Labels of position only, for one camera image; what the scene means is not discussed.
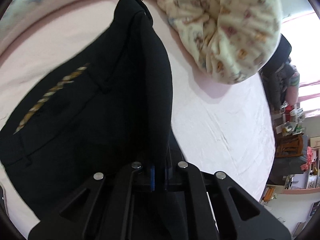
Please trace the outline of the black pants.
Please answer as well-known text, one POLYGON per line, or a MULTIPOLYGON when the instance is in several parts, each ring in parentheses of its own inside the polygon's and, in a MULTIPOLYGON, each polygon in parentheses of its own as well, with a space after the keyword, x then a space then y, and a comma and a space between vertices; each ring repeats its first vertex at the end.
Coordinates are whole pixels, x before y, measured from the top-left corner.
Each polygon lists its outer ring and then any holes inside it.
POLYGON ((119 0, 111 25, 45 76, 1 130, 1 162, 43 218, 101 172, 120 200, 132 162, 154 168, 164 189, 172 75, 141 0, 119 0))

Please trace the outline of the black recliner chair with clothes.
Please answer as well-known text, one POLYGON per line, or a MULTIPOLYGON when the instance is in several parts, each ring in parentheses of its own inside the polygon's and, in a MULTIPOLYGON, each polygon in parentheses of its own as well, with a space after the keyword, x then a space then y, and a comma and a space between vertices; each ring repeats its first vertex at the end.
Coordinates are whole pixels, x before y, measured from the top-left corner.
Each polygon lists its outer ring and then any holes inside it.
POLYGON ((291 51, 291 44, 282 35, 276 51, 259 72, 272 112, 280 111, 284 103, 293 106, 298 102, 300 74, 291 64, 291 51))

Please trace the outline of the rolled floral duvet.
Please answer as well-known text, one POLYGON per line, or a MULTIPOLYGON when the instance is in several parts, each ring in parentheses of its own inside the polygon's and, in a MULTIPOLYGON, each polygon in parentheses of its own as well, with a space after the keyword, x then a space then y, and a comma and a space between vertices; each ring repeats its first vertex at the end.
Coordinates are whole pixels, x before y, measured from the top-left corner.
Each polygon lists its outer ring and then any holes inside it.
POLYGON ((199 69, 233 85, 256 74, 280 40, 280 0, 155 0, 199 69))

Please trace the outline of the wooden chair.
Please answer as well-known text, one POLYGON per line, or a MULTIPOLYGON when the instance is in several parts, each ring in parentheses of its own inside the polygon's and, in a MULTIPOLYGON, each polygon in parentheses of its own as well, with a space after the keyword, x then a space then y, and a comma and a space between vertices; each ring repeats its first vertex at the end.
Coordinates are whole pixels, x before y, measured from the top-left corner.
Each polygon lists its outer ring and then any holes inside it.
POLYGON ((276 158, 300 157, 303 150, 303 136, 301 134, 281 137, 276 140, 276 158))

